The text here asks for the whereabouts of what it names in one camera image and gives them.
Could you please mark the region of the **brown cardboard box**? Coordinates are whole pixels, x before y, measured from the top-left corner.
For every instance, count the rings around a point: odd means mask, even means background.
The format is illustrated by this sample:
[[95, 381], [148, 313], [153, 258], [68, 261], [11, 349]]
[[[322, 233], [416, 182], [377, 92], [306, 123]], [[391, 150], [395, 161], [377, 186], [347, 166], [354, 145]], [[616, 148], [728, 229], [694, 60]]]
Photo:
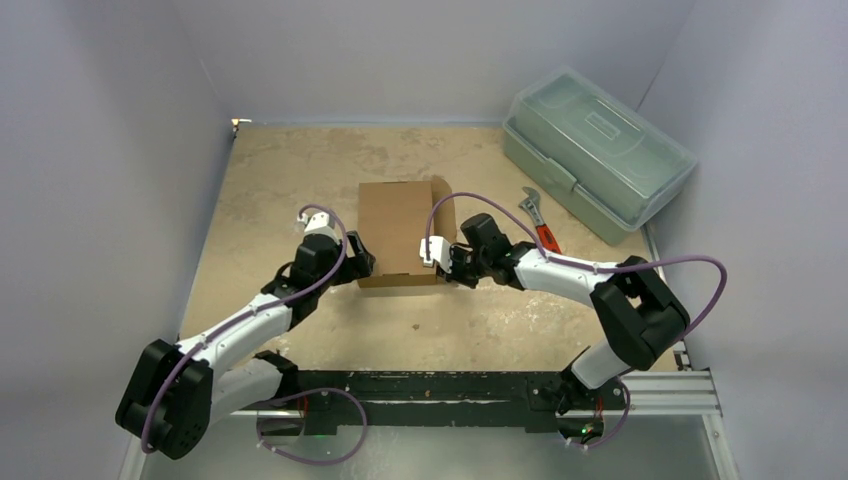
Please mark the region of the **brown cardboard box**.
[[439, 176], [359, 185], [357, 231], [376, 258], [374, 272], [360, 280], [359, 287], [429, 287], [441, 282], [434, 268], [423, 265], [419, 248], [433, 206], [451, 193]]

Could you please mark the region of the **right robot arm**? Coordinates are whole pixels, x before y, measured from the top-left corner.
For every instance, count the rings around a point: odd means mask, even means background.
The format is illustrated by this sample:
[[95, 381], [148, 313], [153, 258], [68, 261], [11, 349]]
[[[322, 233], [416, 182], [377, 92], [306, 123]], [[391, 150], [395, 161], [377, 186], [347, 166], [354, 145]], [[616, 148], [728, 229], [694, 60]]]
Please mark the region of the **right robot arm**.
[[601, 388], [630, 370], [647, 370], [690, 324], [690, 315], [645, 259], [592, 264], [562, 256], [532, 242], [511, 242], [489, 214], [461, 226], [466, 240], [435, 236], [422, 241], [423, 262], [436, 264], [448, 282], [475, 288], [483, 278], [520, 291], [537, 291], [594, 309], [604, 337], [537, 396], [563, 413], [584, 407]]

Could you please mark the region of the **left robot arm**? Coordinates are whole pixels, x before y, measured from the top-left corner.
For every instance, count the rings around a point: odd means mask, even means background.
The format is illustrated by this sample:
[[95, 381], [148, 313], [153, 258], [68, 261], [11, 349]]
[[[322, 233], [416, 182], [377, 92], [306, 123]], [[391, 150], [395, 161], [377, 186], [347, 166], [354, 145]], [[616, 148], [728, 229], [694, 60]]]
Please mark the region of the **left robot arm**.
[[364, 416], [364, 407], [349, 392], [304, 390], [294, 363], [258, 348], [313, 313], [329, 287], [370, 276], [374, 264], [355, 231], [342, 239], [331, 233], [305, 235], [294, 260], [236, 314], [178, 343], [148, 344], [118, 404], [116, 424], [139, 438], [144, 452], [177, 460], [210, 425], [257, 403], [284, 409], [303, 397], [338, 394]]

